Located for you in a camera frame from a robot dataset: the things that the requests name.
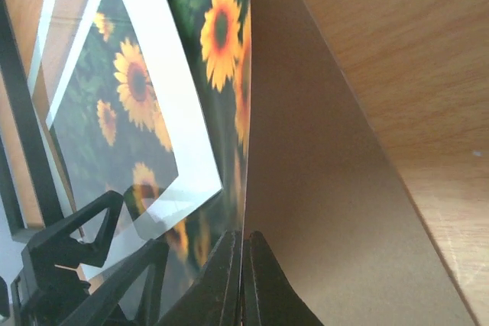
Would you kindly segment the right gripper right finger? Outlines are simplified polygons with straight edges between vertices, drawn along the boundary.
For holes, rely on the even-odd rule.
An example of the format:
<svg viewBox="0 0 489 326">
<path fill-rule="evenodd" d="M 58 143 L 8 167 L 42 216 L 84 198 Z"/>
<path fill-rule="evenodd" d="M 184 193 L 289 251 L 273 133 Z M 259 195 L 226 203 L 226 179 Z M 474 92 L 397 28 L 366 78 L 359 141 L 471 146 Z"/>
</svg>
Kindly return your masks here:
<svg viewBox="0 0 489 326">
<path fill-rule="evenodd" d="M 322 324 L 294 291 L 260 231 L 244 241 L 242 265 L 244 325 Z"/>
</svg>

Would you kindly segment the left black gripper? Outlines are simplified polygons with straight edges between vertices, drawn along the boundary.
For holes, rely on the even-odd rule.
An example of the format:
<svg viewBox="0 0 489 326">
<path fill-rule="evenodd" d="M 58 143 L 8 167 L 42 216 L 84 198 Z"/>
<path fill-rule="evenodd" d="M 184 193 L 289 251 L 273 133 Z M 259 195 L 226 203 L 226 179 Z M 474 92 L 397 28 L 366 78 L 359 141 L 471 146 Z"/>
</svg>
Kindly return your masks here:
<svg viewBox="0 0 489 326">
<path fill-rule="evenodd" d="M 107 256 L 124 198 L 108 191 L 67 218 L 36 233 L 22 251 L 23 270 L 11 283 L 15 325 L 155 325 L 160 319 L 161 290 L 169 246 L 148 241 L 92 295 L 90 283 L 76 274 L 56 274 L 58 266 L 71 269 L 81 263 L 101 267 Z M 101 212 L 96 237 L 80 242 L 71 234 Z M 120 301 L 144 281 L 137 308 L 128 318 Z"/>
</svg>

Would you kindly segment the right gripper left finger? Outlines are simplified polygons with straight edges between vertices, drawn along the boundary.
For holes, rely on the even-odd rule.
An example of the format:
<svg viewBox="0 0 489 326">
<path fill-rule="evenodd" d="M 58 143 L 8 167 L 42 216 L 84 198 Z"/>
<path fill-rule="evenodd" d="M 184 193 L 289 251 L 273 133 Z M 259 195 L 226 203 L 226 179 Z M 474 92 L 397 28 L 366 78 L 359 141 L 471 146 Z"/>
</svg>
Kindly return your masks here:
<svg viewBox="0 0 489 326">
<path fill-rule="evenodd" d="M 241 232 L 226 231 L 193 284 L 159 325 L 239 325 Z"/>
</svg>

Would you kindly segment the black picture frame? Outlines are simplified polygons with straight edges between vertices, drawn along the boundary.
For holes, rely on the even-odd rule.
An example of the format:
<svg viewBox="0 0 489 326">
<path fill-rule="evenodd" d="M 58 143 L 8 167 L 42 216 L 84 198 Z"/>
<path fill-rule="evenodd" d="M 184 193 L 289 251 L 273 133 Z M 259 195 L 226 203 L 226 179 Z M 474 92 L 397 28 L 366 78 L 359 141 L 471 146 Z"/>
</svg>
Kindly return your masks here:
<svg viewBox="0 0 489 326">
<path fill-rule="evenodd" d="M 6 0 L 1 0 L 1 71 L 40 216 L 45 224 L 54 224 L 63 219 L 63 213 L 28 91 Z M 26 244 L 40 228 L 29 228 L 24 224 L 20 189 L 15 187 L 4 145 L 1 145 L 1 198 L 12 240 Z"/>
</svg>

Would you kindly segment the brown frame backing board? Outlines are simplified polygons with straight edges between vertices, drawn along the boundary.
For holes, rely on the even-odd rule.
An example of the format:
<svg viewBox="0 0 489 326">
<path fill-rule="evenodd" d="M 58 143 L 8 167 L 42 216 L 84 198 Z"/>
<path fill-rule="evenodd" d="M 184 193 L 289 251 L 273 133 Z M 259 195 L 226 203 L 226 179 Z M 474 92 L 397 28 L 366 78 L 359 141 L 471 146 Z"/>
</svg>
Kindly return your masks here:
<svg viewBox="0 0 489 326">
<path fill-rule="evenodd" d="M 304 0 L 251 0 L 246 227 L 325 325 L 474 320 Z"/>
</svg>

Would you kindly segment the white mat board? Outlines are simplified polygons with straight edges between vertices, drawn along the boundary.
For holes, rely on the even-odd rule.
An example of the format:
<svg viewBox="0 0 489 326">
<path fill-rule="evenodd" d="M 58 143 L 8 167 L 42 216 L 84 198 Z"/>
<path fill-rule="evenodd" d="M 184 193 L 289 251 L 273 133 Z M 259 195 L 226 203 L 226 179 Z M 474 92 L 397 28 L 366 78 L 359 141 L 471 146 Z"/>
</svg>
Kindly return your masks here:
<svg viewBox="0 0 489 326">
<path fill-rule="evenodd" d="M 167 0 L 87 0 L 46 118 L 72 204 L 171 227 L 222 187 Z"/>
</svg>

